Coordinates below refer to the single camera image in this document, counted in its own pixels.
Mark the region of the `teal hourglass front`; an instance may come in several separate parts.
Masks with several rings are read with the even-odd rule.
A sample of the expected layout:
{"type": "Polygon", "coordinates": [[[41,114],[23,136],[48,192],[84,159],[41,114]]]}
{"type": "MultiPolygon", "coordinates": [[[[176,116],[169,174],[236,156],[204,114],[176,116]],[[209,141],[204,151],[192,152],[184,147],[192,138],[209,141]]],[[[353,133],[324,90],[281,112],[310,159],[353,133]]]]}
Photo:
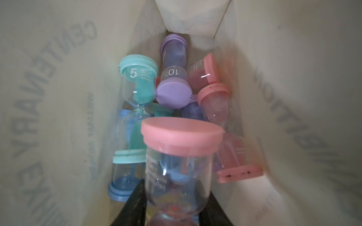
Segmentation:
{"type": "Polygon", "coordinates": [[[157,63],[144,55],[127,55],[120,61],[122,95],[134,108],[146,107],[156,96],[157,63]]]}

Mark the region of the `teal hourglass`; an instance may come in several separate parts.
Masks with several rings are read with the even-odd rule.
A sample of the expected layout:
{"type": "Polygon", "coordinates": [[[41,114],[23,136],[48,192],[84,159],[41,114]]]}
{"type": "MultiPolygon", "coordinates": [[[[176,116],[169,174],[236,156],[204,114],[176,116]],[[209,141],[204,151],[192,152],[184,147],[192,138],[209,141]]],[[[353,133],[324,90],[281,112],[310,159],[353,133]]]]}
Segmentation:
{"type": "Polygon", "coordinates": [[[157,63],[144,55],[127,55],[120,61],[122,95],[134,108],[146,107],[156,96],[157,63]]]}
{"type": "Polygon", "coordinates": [[[136,106],[133,110],[122,109],[116,127],[117,150],[113,156],[114,164],[134,164],[146,161],[146,145],[141,134],[142,121],[151,117],[171,117],[174,110],[150,103],[136,106]]]}

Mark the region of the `blue hourglass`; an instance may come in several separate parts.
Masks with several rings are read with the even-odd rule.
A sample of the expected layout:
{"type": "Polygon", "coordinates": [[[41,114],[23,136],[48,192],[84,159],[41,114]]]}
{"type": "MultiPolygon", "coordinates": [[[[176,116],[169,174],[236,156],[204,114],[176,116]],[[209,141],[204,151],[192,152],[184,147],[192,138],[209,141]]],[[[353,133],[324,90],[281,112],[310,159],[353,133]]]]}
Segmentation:
{"type": "Polygon", "coordinates": [[[145,162],[134,164],[113,163],[114,170],[112,173],[112,180],[108,187],[108,195],[112,200],[118,202],[125,202],[128,200],[140,180],[144,177],[145,162]]]}

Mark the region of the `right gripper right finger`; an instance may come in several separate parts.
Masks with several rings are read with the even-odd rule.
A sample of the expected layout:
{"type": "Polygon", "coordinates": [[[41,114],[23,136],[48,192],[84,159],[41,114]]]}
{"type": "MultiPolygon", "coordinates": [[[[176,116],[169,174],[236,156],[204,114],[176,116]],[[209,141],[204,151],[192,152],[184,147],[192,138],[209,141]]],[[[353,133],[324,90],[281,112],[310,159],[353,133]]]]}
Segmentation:
{"type": "Polygon", "coordinates": [[[199,213],[200,226],[234,226],[212,192],[206,207],[199,213]]]}

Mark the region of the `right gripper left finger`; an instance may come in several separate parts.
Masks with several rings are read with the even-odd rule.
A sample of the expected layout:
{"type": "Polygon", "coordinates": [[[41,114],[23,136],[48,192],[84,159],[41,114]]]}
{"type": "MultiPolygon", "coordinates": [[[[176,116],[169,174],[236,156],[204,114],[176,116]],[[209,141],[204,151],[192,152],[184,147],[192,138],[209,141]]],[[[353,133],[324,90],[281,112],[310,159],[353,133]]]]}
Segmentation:
{"type": "Polygon", "coordinates": [[[146,210],[145,179],[141,179],[110,226],[145,226],[146,210]]]}

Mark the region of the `purple hourglass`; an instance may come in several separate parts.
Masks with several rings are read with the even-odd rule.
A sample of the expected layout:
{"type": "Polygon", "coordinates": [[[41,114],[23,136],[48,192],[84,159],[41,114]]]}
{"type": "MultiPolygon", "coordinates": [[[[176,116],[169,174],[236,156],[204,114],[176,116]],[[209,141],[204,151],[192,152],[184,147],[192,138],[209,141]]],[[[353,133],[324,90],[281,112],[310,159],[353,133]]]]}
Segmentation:
{"type": "Polygon", "coordinates": [[[164,70],[156,87],[157,102],[170,109],[180,109],[188,105],[192,89],[188,83],[187,63],[188,44],[178,34],[170,34],[161,45],[164,70]]]}
{"type": "Polygon", "coordinates": [[[197,102],[197,95],[194,94],[190,100],[190,103],[185,107],[179,109],[182,118],[189,118],[201,121],[208,121],[208,119],[203,115],[202,108],[197,102]]]}

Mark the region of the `cream canvas tote bag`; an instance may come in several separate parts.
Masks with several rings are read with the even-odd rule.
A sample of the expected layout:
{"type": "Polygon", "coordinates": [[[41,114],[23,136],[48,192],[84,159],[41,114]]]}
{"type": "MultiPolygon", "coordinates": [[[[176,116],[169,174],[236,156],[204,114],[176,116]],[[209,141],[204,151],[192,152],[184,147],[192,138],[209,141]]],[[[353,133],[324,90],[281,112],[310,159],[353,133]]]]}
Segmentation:
{"type": "Polygon", "coordinates": [[[265,171],[212,183],[234,225],[361,225],[361,1],[1,1],[1,225],[111,224],[119,62],[167,32],[214,53],[265,171]]]}

